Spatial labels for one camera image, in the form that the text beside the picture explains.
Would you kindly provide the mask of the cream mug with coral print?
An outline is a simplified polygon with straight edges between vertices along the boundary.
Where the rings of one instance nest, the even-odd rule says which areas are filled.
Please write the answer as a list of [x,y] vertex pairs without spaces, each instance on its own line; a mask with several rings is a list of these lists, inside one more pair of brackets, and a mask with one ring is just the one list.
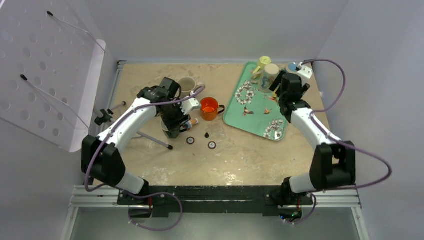
[[183,77],[180,78],[177,83],[181,87],[181,96],[180,98],[183,99],[185,97],[188,97],[192,91],[194,91],[199,86],[205,86],[203,82],[197,82],[191,77]]

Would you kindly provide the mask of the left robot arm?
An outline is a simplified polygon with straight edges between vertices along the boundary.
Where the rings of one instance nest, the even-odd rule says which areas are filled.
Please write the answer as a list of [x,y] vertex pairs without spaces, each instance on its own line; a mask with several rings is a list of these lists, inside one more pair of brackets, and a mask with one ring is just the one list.
[[150,119],[160,116],[168,130],[180,130],[191,117],[190,112],[200,108],[196,95],[200,87],[184,98],[176,98],[181,86],[165,77],[160,85],[143,88],[127,111],[105,131],[97,136],[88,135],[81,144],[81,170],[85,174],[84,184],[90,178],[103,185],[115,187],[129,193],[138,205],[149,199],[149,182],[136,176],[126,168],[121,151],[133,136]]

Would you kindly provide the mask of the beige dragon print mug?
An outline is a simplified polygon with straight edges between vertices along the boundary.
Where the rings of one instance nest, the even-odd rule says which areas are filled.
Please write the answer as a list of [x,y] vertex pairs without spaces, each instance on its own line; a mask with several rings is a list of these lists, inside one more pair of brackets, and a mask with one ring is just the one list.
[[257,83],[258,90],[262,93],[271,93],[271,85],[280,73],[280,68],[274,63],[270,63],[264,66],[261,71],[260,79]]

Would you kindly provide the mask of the orange mug black handle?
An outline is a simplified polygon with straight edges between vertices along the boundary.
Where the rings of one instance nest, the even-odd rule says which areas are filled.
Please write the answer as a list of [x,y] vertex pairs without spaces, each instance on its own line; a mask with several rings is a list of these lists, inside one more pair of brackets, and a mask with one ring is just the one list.
[[200,115],[205,121],[213,121],[216,117],[225,111],[225,106],[219,104],[213,97],[205,97],[200,101]]

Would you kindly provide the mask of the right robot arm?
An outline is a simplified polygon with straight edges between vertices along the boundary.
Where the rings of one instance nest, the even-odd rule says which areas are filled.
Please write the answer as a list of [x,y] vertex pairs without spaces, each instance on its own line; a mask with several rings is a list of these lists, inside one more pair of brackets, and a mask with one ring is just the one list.
[[278,93],[280,113],[307,139],[314,150],[308,173],[287,177],[273,194],[275,201],[292,204],[307,192],[353,185],[356,181],[356,152],[350,141],[341,141],[314,117],[302,99],[310,85],[294,73],[281,71],[270,89]]

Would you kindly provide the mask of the dark teal mug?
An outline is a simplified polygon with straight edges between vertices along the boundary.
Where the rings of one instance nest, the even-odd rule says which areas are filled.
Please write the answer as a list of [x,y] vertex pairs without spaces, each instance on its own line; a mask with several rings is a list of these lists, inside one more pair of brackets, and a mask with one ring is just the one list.
[[161,129],[163,133],[169,138],[169,139],[176,139],[181,133],[186,132],[188,129],[184,125],[180,125],[174,128],[168,128],[164,121],[160,121]]

